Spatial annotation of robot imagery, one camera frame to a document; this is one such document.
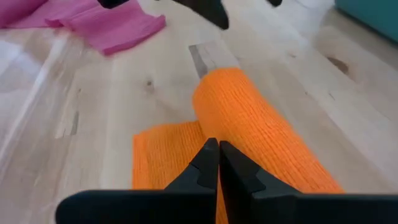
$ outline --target wooden plank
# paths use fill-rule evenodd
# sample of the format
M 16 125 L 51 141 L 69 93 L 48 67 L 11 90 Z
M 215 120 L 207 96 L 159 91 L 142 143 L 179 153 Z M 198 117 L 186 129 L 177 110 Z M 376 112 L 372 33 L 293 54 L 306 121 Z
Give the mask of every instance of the wooden plank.
M 58 198 L 101 187 L 112 62 L 103 58 L 75 72 L 63 107 L 62 122 L 57 127 L 66 130 L 59 138 L 71 139 L 58 185 Z
M 48 73 L 48 66 L 63 48 L 65 35 L 22 32 L 27 39 L 11 32 L 2 37 L 0 65 L 0 161 Z
M 315 48 L 346 70 L 373 107 L 398 126 L 398 71 L 333 27 L 322 28 Z
M 325 23 L 334 21 L 334 5 L 334 0 L 284 0 L 274 11 L 301 35 L 311 39 Z
M 182 39 L 165 29 L 150 42 L 115 56 L 101 186 L 131 187 L 133 134 L 195 119 L 191 97 L 199 77 Z
M 191 45 L 189 51 L 200 78 L 216 68 L 239 67 L 222 40 Z
M 347 192 L 387 193 L 394 190 L 285 64 L 267 58 L 258 63 L 243 63 L 242 68 Z
M 15 132 L 8 144 L 3 145 L 6 153 L 1 161 L 2 223 L 36 223 L 31 220 L 43 223 L 53 218 L 54 198 L 69 143 L 68 139 L 55 140 L 53 135 L 73 79 L 74 62 L 80 55 L 79 42 L 64 42 L 63 38 L 65 45 L 56 42 L 53 46 L 56 53 L 62 53 L 49 54 L 52 58 L 42 68 L 45 73 L 39 74 L 41 80 L 28 96 L 31 100 L 20 112 L 23 115 Z

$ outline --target wood knot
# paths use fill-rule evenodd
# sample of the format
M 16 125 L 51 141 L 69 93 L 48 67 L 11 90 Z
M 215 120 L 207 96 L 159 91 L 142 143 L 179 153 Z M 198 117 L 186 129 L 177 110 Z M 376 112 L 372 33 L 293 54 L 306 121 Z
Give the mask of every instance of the wood knot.
M 293 54 L 293 53 L 289 53 L 289 56 L 292 58 L 297 58 L 297 55 Z
M 153 80 L 146 80 L 145 81 L 145 90 L 146 92 L 152 94 L 155 92 L 155 86 Z
M 349 72 L 349 66 L 342 62 L 341 60 L 338 60 L 337 58 L 334 57 L 327 57 L 328 60 L 335 65 L 341 72 L 343 72 L 344 74 L 348 75 Z

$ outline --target pink cloth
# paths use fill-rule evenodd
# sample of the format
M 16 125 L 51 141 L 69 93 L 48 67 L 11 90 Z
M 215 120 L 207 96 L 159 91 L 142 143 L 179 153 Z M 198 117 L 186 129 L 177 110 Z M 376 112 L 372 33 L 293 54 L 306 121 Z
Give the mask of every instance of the pink cloth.
M 31 15 L 8 23 L 6 27 L 65 26 L 82 36 L 95 49 L 110 55 L 136 46 L 165 25 L 164 16 L 146 14 L 137 0 L 130 0 L 114 9 L 105 9 L 96 0 L 53 0 Z
M 136 0 L 115 9 L 96 6 L 67 20 L 65 26 L 94 48 L 110 55 L 136 46 L 166 26 L 164 16 L 144 13 Z
M 0 28 L 28 16 L 45 2 L 47 0 L 0 0 Z

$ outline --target light wood grain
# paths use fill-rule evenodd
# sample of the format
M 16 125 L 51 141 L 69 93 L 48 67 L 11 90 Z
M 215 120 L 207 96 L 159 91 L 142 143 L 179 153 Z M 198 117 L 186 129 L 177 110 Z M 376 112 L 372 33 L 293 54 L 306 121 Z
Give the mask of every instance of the light wood grain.
M 200 77 L 228 66 L 246 72 L 345 190 L 398 190 L 398 68 L 389 59 L 398 52 L 332 0 L 278 9 L 225 0 L 227 31 L 172 1 L 140 3 L 165 14 L 167 27 L 112 57 L 64 30 L 0 31 L 0 223 L 53 223 L 67 195 L 128 189 L 131 136 L 195 120 Z

